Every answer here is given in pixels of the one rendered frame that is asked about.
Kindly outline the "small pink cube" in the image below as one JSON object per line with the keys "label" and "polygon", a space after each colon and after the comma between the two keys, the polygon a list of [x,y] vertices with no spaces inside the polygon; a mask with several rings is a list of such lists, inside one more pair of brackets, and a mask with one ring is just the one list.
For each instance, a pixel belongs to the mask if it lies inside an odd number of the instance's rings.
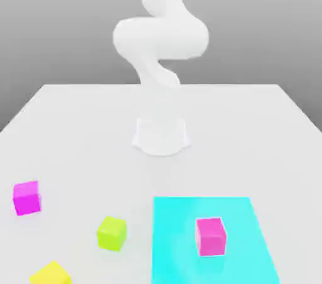
{"label": "small pink cube", "polygon": [[197,218],[195,242],[200,257],[224,256],[227,234],[221,217]]}

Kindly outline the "small lime green cube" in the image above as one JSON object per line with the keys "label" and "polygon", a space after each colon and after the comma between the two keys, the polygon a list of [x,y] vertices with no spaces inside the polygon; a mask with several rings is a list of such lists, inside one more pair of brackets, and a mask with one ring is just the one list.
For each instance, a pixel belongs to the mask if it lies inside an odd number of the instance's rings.
{"label": "small lime green cube", "polygon": [[127,235],[126,221],[107,216],[97,230],[97,241],[100,248],[119,251]]}

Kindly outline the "small yellow cube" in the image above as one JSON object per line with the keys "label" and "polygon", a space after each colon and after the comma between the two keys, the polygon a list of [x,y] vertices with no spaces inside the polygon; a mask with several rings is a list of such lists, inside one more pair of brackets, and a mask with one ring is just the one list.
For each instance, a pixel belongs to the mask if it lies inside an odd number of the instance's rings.
{"label": "small yellow cube", "polygon": [[56,261],[52,261],[30,276],[30,284],[72,284],[72,280]]}

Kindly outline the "small magenta cube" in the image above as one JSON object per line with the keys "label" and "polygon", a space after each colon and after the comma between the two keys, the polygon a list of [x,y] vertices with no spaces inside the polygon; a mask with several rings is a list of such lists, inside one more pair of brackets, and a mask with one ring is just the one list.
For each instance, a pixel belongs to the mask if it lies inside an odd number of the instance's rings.
{"label": "small magenta cube", "polygon": [[38,181],[17,183],[13,188],[13,203],[18,216],[41,211]]}

